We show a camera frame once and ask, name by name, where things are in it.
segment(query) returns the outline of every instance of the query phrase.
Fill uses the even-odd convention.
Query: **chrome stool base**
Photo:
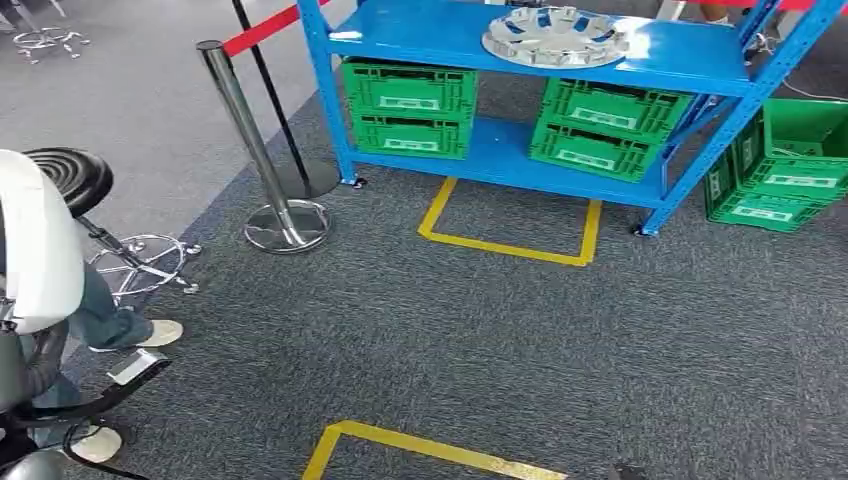
[[[189,295],[200,291],[197,283],[181,274],[186,263],[203,251],[200,245],[152,234],[118,240],[85,217],[77,221],[104,247],[88,263],[112,286],[116,304],[125,296],[153,292],[162,285],[180,287]]]
[[[32,57],[32,52],[36,50],[61,46],[70,54],[71,58],[79,58],[80,54],[71,47],[71,44],[88,45],[91,43],[91,40],[85,38],[81,33],[68,30],[67,28],[47,27],[33,32],[15,35],[12,38],[12,42],[18,47],[18,53],[25,55],[29,63],[35,65],[39,60]]]
[[[330,232],[326,209],[309,200],[288,201],[293,229],[284,228],[270,205],[253,212],[244,226],[244,236],[263,252],[281,255],[305,252],[320,245]]]

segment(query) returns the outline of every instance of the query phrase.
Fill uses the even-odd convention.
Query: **silver wheel cover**
[[[483,47],[509,62],[566,69],[612,63],[625,57],[629,44],[606,15],[574,7],[524,7],[492,20]]]

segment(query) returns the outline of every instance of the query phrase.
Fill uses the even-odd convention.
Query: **black cable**
[[[97,435],[98,433],[100,433],[100,430],[103,430],[103,426],[102,426],[102,425],[96,425],[96,427],[97,427],[97,428],[96,428],[93,432],[89,432],[89,433],[87,433],[87,434],[85,434],[85,435],[83,435],[83,436],[81,436],[81,437],[76,437],[76,438],[74,438],[74,441],[77,441],[77,442],[78,442],[78,441],[80,441],[80,440],[85,440],[86,438],[91,438],[91,437],[93,437],[93,436]],[[64,438],[62,438],[62,441],[59,441],[59,442],[56,442],[56,443],[51,443],[51,444],[49,444],[49,445],[45,445],[45,446],[43,446],[43,447],[39,448],[38,450],[39,450],[39,451],[41,451],[41,450],[50,450],[50,449],[52,449],[52,448],[61,447],[61,446],[62,446],[62,445],[64,445],[64,444],[65,444],[65,439],[64,439]]]
[[[77,429],[79,429],[79,427],[81,427],[85,422],[86,420],[75,423],[71,425],[67,432],[65,432],[65,439],[62,442],[62,451],[65,452],[65,455],[67,455],[68,458],[79,463],[80,465],[84,465],[88,468],[108,473],[110,475],[115,475],[117,477],[131,478],[133,480],[150,480],[145,476],[138,475],[136,473],[125,472],[123,470],[118,470],[117,468],[107,467],[106,465],[100,465],[99,463],[91,462],[77,455],[76,452],[71,449],[71,442],[74,439],[74,434],[76,433]]]

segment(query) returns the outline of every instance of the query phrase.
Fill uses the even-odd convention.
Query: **crate label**
[[[588,120],[590,122],[603,123],[618,128],[626,128],[633,130],[636,128],[636,119],[633,117],[622,117],[621,115],[613,115],[611,113],[599,112],[588,108],[577,107],[571,112],[571,117],[579,118],[580,120]]]
[[[410,108],[416,110],[440,110],[438,100],[426,98],[380,97],[380,106],[386,108]]]
[[[415,140],[400,140],[397,138],[387,138],[383,142],[384,148],[394,148],[398,150],[423,150],[426,152],[438,152],[438,142],[417,142]]]
[[[574,163],[582,163],[590,167],[603,168],[604,170],[615,170],[615,161],[601,157],[593,157],[582,153],[572,152],[569,150],[560,150],[557,157],[560,160],[567,160]]]
[[[771,175],[765,183],[772,185],[789,185],[793,187],[836,188],[838,178],[827,177],[793,177],[789,175]]]
[[[754,139],[746,138],[742,142],[742,171],[747,171],[754,161]]]
[[[719,172],[714,171],[710,172],[710,176],[707,177],[707,183],[710,184],[710,198],[715,200],[716,198],[721,196],[721,178],[719,177]]]
[[[759,208],[744,207],[742,205],[737,206],[730,213],[743,217],[754,217],[761,218],[763,220],[774,220],[776,222],[788,222],[792,219],[791,213],[773,212],[771,210],[761,210]]]

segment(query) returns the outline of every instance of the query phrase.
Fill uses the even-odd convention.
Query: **stanchion post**
[[[330,229],[326,209],[315,202],[289,199],[286,195],[224,44],[206,40],[197,44],[197,50],[256,164],[270,203],[250,216],[244,226],[245,237],[269,253],[298,253],[316,247],[326,239]]]

